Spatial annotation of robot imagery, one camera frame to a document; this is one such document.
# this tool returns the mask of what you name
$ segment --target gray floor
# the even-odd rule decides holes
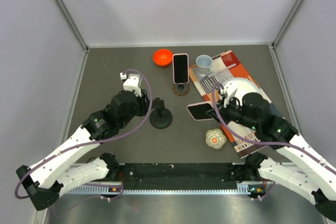
[[[58,216],[87,196],[64,195],[54,205]],[[276,186],[262,202],[247,196],[130,196],[116,201],[89,199],[49,224],[322,224],[326,219],[315,207],[290,190]]]
[[[222,149],[206,146],[205,133],[218,127],[215,121],[194,121],[186,110],[190,103],[201,102],[202,98],[191,83],[188,95],[179,97],[172,92],[172,66],[160,68],[152,60],[158,48],[106,48],[90,49],[85,66],[69,134],[94,111],[103,109],[111,98],[122,90],[119,73],[125,69],[138,69],[148,78],[154,97],[165,100],[173,114],[173,122],[164,130],[157,130],[146,122],[136,133],[122,140],[106,143],[84,156],[80,162],[104,152],[116,155],[121,163],[211,163],[242,162],[232,145],[227,142]],[[289,118],[279,80],[267,45],[260,46],[197,46],[171,47],[173,53],[187,53],[190,64],[198,55],[216,55],[232,50],[251,76],[269,95],[279,111]],[[136,127],[142,118],[135,118],[120,133]],[[277,161],[285,161],[273,150],[261,152]]]

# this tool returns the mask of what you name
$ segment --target round phone stand base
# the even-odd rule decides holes
[[[167,128],[173,121],[173,115],[168,109],[153,110],[149,121],[154,128],[159,130]]]
[[[177,95],[186,95],[190,91],[190,85],[189,83],[185,84],[173,84],[173,92]]]

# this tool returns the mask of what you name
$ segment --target flower-shaped object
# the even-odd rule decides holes
[[[208,130],[205,142],[211,148],[220,149],[226,143],[226,137],[220,129]]]

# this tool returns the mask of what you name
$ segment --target gray table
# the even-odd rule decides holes
[[[172,66],[160,68],[155,65],[152,55],[157,49],[159,48],[90,49],[69,134],[72,134],[90,113],[103,109],[111,98],[122,90],[119,73],[130,68],[138,69],[145,74],[154,97],[165,100],[166,107],[173,114],[173,122],[170,127],[157,130],[147,121],[136,133],[122,140],[99,146],[85,155],[80,162],[86,162],[90,157],[97,157],[104,152],[116,155],[121,163],[242,162],[230,142],[220,150],[207,147],[205,133],[209,129],[218,127],[218,124],[215,121],[196,122],[190,117],[186,106],[201,102],[202,98],[192,83],[190,93],[186,96],[179,97],[172,92]],[[279,111],[289,118],[268,46],[169,48],[173,53],[189,54],[190,64],[195,63],[198,55],[213,56],[230,49],[269,95]],[[134,118],[120,133],[133,129],[141,120],[142,118]],[[270,148],[263,149],[261,152],[279,162],[286,161]]]

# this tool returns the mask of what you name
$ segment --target orange bowl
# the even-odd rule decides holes
[[[160,67],[167,67],[173,61],[173,53],[168,49],[160,49],[153,54],[154,62]]]

